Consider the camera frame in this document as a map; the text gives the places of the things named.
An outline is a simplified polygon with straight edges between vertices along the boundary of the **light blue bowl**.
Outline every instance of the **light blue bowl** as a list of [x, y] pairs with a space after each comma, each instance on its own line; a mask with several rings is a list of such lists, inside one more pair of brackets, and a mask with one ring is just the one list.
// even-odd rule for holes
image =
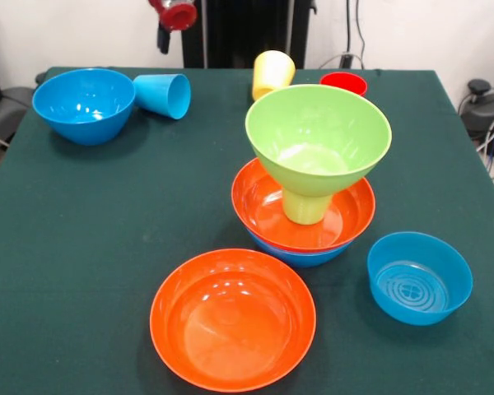
[[87, 68], [50, 78], [33, 108], [62, 137], [94, 146], [117, 136], [132, 112], [135, 88], [120, 72]]
[[438, 323], [470, 296], [473, 278], [453, 247], [430, 235], [400, 232], [377, 241], [368, 254], [375, 302], [412, 325]]
[[326, 263], [327, 261], [330, 261], [331, 259], [340, 255], [351, 243], [350, 241], [349, 243], [344, 244], [342, 247], [337, 247], [336, 249], [332, 249], [331, 251], [325, 251], [322, 253], [293, 253], [290, 251], [285, 251], [283, 249], [278, 249], [277, 247], [273, 247], [271, 244], [267, 244], [266, 242], [261, 240], [250, 230], [247, 231], [253, 238], [256, 245], [258, 245], [262, 251], [268, 253], [269, 255], [273, 255], [275, 258], [280, 259], [291, 267], [319, 266], [322, 263]]

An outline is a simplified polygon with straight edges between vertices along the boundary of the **red object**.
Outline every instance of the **red object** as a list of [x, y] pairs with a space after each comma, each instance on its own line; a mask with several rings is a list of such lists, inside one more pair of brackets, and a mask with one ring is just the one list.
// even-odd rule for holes
[[311, 293], [286, 264], [248, 249], [192, 258], [163, 282], [150, 333], [165, 364], [201, 388], [237, 393], [298, 365], [315, 336]]
[[371, 223], [375, 195], [366, 179], [333, 195], [324, 219], [313, 225], [290, 221], [282, 208], [282, 187], [258, 158], [232, 184], [232, 206], [244, 225], [263, 241], [298, 253], [319, 253], [354, 240]]
[[364, 96], [368, 90], [366, 80], [350, 72], [331, 72], [320, 79], [320, 84], [335, 86]]
[[159, 14], [160, 23], [169, 31], [186, 30], [198, 18], [198, 10], [192, 0], [177, 2], [165, 7], [162, 0], [148, 0]]

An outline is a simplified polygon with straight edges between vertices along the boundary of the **cup rim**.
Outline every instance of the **cup rim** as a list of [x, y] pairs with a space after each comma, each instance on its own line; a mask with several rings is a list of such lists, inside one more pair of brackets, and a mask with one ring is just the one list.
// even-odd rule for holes
[[345, 76], [351, 76], [352, 78], [355, 78], [359, 81], [362, 81], [364, 82], [364, 90], [362, 92], [359, 92], [357, 93], [357, 95], [360, 95], [360, 96], [364, 96], [366, 94], [366, 92], [368, 91], [368, 82], [366, 81], [366, 79], [364, 77], [361, 77], [359, 76], [358, 74], [354, 73], [354, 72], [329, 72], [328, 74], [324, 74], [320, 80], [319, 80], [319, 84], [320, 85], [325, 85], [325, 86], [331, 86], [332, 88], [338, 88], [338, 86], [333, 86], [333, 85], [329, 85], [329, 84], [324, 84], [322, 82], [323, 79], [327, 78], [327, 77], [331, 77], [333, 75], [345, 75]]

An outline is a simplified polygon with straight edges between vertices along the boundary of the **bowl base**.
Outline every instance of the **bowl base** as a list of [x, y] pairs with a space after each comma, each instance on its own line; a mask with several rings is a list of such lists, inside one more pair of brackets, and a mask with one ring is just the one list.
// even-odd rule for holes
[[395, 261], [378, 273], [377, 286], [392, 300], [417, 311], [440, 312], [448, 308], [449, 292], [428, 267], [411, 261]]

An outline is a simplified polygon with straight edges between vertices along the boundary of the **table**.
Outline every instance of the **table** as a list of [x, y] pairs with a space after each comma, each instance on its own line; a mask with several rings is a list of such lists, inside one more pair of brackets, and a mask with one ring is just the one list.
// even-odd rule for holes
[[[208, 393], [163, 365], [148, 316], [185, 260], [254, 248], [230, 202], [254, 156], [251, 71], [184, 72], [186, 118], [136, 109], [103, 146], [63, 140], [32, 110], [22, 122], [0, 168], [0, 395]], [[295, 83], [324, 72], [300, 70]], [[293, 372], [255, 393], [492, 395], [494, 186], [434, 72], [359, 73], [394, 134], [369, 175], [375, 219], [332, 263], [299, 271], [317, 306], [315, 340]], [[443, 323], [398, 323], [371, 298], [367, 252], [396, 230], [430, 233], [467, 258], [473, 294]]]

